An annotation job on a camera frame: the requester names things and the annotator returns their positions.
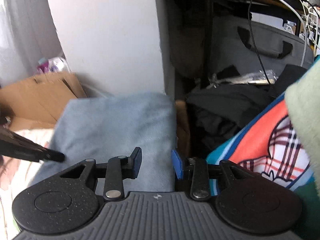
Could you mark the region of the brown cardboard box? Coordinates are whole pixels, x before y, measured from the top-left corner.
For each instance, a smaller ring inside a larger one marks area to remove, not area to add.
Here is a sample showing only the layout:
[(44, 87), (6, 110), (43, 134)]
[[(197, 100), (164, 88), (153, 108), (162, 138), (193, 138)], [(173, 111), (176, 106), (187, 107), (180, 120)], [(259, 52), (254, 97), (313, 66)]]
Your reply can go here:
[(86, 97), (74, 73), (34, 75), (1, 89), (1, 115), (14, 132), (53, 128), (69, 100)]

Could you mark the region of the white patterned bed sheet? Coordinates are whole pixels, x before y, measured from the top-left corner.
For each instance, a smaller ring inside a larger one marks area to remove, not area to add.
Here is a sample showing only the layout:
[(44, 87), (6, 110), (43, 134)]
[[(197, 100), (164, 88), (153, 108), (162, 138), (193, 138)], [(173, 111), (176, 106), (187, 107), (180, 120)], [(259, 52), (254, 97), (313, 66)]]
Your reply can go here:
[[(48, 147), (54, 129), (24, 129), (15, 131), (15, 133), (43, 147)], [(1, 239), (13, 239), (20, 230), (12, 215), (12, 202), (21, 191), (27, 188), (43, 161), (36, 163), (6, 156), (3, 157), (3, 160), (1, 167)]]

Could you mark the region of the grey storage bag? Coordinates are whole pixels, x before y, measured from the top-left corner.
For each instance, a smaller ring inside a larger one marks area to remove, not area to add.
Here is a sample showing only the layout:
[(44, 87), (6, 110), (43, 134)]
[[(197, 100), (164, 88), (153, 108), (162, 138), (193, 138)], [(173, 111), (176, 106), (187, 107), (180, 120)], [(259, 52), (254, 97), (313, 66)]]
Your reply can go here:
[(234, 66), (240, 75), (273, 70), (280, 75), (288, 64), (308, 69), (313, 63), (313, 51), (296, 35), (258, 22), (234, 16), (213, 19), (210, 70), (220, 72)]

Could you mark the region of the black clothes pile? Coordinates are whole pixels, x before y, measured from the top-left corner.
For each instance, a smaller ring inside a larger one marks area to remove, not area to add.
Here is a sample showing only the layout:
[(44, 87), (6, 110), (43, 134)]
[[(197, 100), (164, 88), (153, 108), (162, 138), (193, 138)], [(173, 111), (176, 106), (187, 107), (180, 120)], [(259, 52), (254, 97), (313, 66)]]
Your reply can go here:
[(288, 64), (271, 86), (220, 85), (190, 93), (186, 100), (190, 155), (205, 158), (240, 132), (305, 72), (305, 68)]

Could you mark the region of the white curtain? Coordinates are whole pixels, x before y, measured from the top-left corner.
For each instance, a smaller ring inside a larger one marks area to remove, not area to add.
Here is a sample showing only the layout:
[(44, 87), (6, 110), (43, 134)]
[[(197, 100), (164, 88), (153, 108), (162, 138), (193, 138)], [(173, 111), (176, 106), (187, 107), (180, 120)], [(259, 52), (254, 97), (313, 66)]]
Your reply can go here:
[(1, 86), (36, 73), (38, 61), (62, 56), (48, 0), (1, 0)]

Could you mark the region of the light blue denim pants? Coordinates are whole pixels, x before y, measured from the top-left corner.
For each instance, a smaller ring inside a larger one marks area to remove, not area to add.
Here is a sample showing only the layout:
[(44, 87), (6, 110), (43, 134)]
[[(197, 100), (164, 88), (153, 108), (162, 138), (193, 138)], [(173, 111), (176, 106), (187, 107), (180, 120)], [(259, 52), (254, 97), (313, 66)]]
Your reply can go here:
[(54, 130), (49, 149), (63, 153), (63, 163), (45, 162), (30, 182), (34, 185), (88, 158), (97, 163), (129, 156), (142, 149), (135, 180), (124, 181), (125, 192), (174, 190), (171, 151), (176, 145), (174, 101), (165, 94), (143, 93), (109, 98), (71, 100)]

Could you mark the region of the colourful cartoon blanket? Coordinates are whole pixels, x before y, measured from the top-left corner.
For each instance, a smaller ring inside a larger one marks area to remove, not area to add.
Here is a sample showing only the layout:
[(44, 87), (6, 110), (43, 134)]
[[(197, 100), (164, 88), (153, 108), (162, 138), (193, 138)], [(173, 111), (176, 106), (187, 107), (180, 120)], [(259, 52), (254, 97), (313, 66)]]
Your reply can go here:
[(315, 179), (311, 160), (290, 120), (285, 92), (232, 139), (207, 157), (207, 163), (230, 160), (295, 191)]

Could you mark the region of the light green fleece cloth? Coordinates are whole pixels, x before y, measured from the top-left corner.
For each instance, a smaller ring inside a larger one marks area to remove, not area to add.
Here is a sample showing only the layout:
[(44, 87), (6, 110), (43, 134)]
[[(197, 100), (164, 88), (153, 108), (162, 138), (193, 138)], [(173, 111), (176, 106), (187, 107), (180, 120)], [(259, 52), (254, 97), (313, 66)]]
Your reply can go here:
[(319, 60), (286, 89), (284, 98), (293, 127), (310, 157), (319, 191)]

